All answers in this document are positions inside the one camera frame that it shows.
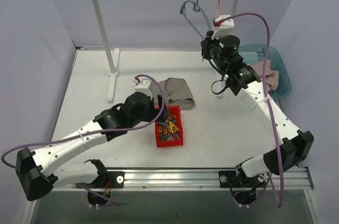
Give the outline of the pink wire hanger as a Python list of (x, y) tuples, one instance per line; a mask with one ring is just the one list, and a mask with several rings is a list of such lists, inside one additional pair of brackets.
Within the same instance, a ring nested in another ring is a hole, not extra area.
[[(217, 6), (217, 10), (216, 10), (216, 14), (214, 16), (213, 19), (217, 18), (218, 16), (220, 16), (220, 13), (221, 13), (221, 4), (222, 4), (222, 0), (218, 0), (218, 6)], [(214, 27), (214, 24), (213, 26), (209, 26), (208, 27), (208, 31), (215, 31), (215, 27)]]

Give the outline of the grey beige underwear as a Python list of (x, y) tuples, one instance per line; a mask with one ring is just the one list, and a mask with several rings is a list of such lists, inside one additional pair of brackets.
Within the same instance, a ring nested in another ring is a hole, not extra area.
[(193, 94), (183, 78), (167, 78), (159, 85), (164, 91), (166, 106), (179, 106), (181, 110), (191, 110), (195, 107)]

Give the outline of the pink cream underwear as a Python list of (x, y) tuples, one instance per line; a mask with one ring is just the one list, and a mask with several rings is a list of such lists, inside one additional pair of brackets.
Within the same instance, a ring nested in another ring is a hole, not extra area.
[(263, 68), (265, 68), (265, 83), (267, 91), (275, 91), (279, 86), (279, 71), (272, 70), (271, 61), (268, 59), (264, 66), (264, 61), (259, 61), (251, 65), (254, 71), (263, 78)]

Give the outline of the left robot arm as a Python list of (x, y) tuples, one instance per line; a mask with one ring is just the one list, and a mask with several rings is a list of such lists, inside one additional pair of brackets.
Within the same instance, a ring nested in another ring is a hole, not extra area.
[(17, 152), (15, 172), (26, 199), (40, 199), (52, 189), (70, 184), (104, 187), (110, 177), (100, 160), (90, 159), (77, 165), (68, 165), (67, 162), (95, 146), (136, 130), (140, 123), (166, 121), (170, 113), (162, 97), (157, 98), (159, 107), (155, 106), (153, 98), (135, 92), (124, 103), (102, 111), (59, 142), (35, 150), (24, 146)]

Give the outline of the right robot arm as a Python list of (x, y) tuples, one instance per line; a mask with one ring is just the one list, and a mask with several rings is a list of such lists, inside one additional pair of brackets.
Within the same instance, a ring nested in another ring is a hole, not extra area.
[(221, 75), (225, 83), (224, 90), (231, 90), (242, 100), (268, 135), (273, 137), (272, 150), (239, 165), (239, 170), (235, 173), (236, 183), (247, 186), (257, 175), (279, 175), (303, 162), (314, 142), (313, 134), (310, 131), (301, 131), (287, 118), (272, 97), (264, 93), (259, 75), (239, 54), (238, 37), (224, 35), (215, 38), (213, 35), (213, 31), (208, 31), (201, 41), (202, 58), (208, 60)]

